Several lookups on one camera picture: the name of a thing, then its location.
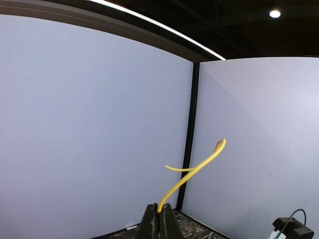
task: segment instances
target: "white wall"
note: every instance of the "white wall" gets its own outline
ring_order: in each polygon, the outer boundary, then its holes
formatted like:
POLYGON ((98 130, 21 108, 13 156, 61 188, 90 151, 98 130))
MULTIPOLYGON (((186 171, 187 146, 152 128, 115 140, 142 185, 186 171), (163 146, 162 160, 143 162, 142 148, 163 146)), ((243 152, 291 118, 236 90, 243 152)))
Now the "white wall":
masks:
POLYGON ((0 32, 1 239, 139 223, 179 180, 192 64, 58 22, 0 15, 0 32))
POLYGON ((234 239, 265 239, 304 208, 319 233, 318 122, 318 58, 202 64, 191 165, 227 144, 188 182, 183 211, 234 239))

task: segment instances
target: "floor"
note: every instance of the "floor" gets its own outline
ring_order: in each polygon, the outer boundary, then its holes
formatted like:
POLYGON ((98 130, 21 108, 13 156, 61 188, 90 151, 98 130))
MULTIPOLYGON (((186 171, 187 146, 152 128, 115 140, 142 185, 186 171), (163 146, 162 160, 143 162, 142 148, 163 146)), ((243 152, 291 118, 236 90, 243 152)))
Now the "floor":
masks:
MULTIPOLYGON (((216 234, 212 230, 199 225, 198 223, 185 217, 184 215, 178 212, 174 213, 177 221, 179 222, 180 229, 183 232, 185 239, 225 239, 224 237, 216 234)), ((137 228, 129 231, 124 231, 113 236, 108 236, 105 238, 101 237, 99 239, 134 239, 136 232, 137 228)))

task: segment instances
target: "black corner post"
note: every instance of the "black corner post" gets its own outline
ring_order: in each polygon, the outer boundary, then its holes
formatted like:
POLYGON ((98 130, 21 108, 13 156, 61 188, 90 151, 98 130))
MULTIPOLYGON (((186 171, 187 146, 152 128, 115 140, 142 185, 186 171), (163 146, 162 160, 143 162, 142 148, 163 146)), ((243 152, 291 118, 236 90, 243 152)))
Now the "black corner post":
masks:
MULTIPOLYGON (((190 93, 190 106, 188 115, 188 126, 187 126, 187 136, 184 152, 183 168, 189 168, 190 166, 190 156, 191 148, 193 146, 194 138, 194 128, 195 128, 195 118, 196 118, 196 108, 197 108, 197 96, 198 96, 198 85, 199 85, 199 67, 200 63, 193 63, 193 77, 191 83, 191 93, 190 93)), ((187 172, 181 173, 181 178, 184 177, 187 172)), ((181 211, 184 202, 184 196, 186 192, 186 183, 181 185, 178 191, 176 210, 181 211)))

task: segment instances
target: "yellow wire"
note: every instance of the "yellow wire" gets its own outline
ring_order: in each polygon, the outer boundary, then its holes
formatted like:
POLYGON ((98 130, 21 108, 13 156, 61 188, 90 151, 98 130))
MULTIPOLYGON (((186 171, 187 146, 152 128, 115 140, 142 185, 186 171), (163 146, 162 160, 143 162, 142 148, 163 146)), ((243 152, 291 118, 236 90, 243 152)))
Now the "yellow wire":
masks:
POLYGON ((170 195, 172 195, 181 185, 183 185, 185 182, 187 182, 192 176, 194 176, 199 170, 201 170, 203 167, 205 167, 208 163, 210 163, 213 159, 215 159, 221 151, 223 151, 224 147, 226 145, 226 140, 223 138, 221 140, 218 141, 214 152, 208 157, 206 158, 204 161, 202 161, 199 165, 197 165, 194 168, 187 168, 187 169, 176 169, 176 168, 172 168, 169 166, 165 166, 168 169, 171 169, 173 171, 177 171, 177 172, 185 172, 185 171, 190 171, 189 173, 187 173, 181 180, 179 180, 166 194, 165 196, 162 198, 161 202, 159 203, 159 207, 158 207, 158 213, 161 213, 161 210, 163 208, 164 203, 166 202, 166 200, 170 197, 170 195))

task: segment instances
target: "black cable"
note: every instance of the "black cable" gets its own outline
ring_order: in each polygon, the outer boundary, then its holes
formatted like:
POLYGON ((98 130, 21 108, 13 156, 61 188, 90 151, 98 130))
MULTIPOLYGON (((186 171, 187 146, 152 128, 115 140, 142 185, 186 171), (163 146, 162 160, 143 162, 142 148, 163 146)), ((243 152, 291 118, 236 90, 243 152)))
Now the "black cable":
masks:
POLYGON ((300 209, 297 209, 297 210, 295 210, 295 211, 291 214, 291 216, 288 218, 288 221, 286 221, 284 227, 280 230, 279 234, 275 237, 275 239, 277 239, 277 238, 280 236, 280 234, 284 231, 284 229, 285 229, 286 226, 288 225, 288 222, 290 221, 290 219, 291 219, 291 218, 293 217, 293 215, 294 215, 296 212, 298 212, 298 211, 302 211, 302 212, 304 213, 304 216, 305 216, 304 225, 306 225, 306 222, 307 222, 306 212, 304 211, 304 209, 301 209, 301 208, 300 208, 300 209))

